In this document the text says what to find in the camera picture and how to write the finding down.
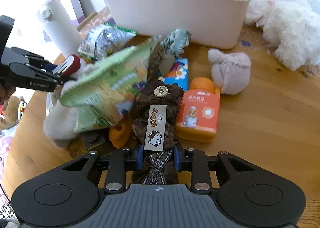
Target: crosshair symbol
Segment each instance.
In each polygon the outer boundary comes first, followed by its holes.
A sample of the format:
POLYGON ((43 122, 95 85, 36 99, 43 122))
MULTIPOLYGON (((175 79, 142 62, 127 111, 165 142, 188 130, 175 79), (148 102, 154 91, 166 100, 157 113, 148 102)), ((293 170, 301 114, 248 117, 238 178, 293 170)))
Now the crosshair symbol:
POLYGON ((158 193, 160 193, 160 192, 162 192, 164 189, 159 186, 159 187, 156 187, 154 190, 157 191, 158 193))

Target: blue package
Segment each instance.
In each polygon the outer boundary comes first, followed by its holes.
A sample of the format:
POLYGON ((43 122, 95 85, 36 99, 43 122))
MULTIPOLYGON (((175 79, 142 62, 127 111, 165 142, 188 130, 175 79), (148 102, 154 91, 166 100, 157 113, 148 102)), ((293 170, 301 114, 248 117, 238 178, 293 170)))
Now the blue package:
POLYGON ((177 83, 184 91, 188 90, 188 60, 186 58, 176 58, 165 76, 160 76, 165 84, 171 85, 177 83))

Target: gray ribbed plate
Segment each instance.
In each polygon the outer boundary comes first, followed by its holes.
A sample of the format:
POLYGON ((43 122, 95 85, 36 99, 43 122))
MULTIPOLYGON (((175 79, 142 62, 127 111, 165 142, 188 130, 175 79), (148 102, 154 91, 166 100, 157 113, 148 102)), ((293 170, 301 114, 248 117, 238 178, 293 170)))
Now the gray ribbed plate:
POLYGON ((108 195, 99 209, 72 228, 240 228, 219 212, 207 195, 181 185, 132 184, 122 194, 108 195))

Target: pink cloth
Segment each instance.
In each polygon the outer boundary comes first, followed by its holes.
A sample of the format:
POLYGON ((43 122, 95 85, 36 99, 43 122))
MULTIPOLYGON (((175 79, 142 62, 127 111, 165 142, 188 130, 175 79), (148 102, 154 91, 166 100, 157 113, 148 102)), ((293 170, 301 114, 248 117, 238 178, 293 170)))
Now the pink cloth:
MULTIPOLYGON (((1 179, 1 184, 2 184, 2 178, 3 178, 3 173, 4 173, 4 168, 5 164, 7 162, 8 154, 9 154, 9 149, 10 149, 10 144, 12 141, 12 137, 10 136, 4 136, 0 138, 0 179, 1 179)), ((0 209, 3 208, 3 206, 7 205, 9 201, 3 194, 3 191, 0 189, 0 209)))
POLYGON ((222 94, 235 95, 249 84, 251 60, 244 52, 223 53, 210 49, 208 58, 213 63, 211 76, 222 94))

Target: hello kitty tag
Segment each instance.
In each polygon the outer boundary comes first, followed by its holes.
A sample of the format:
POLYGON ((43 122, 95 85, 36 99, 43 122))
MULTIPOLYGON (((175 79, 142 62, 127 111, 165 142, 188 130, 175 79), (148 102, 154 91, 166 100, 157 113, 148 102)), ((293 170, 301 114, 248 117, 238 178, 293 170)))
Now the hello kitty tag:
POLYGON ((151 105, 144 149, 148 151, 163 151, 166 105, 151 105))

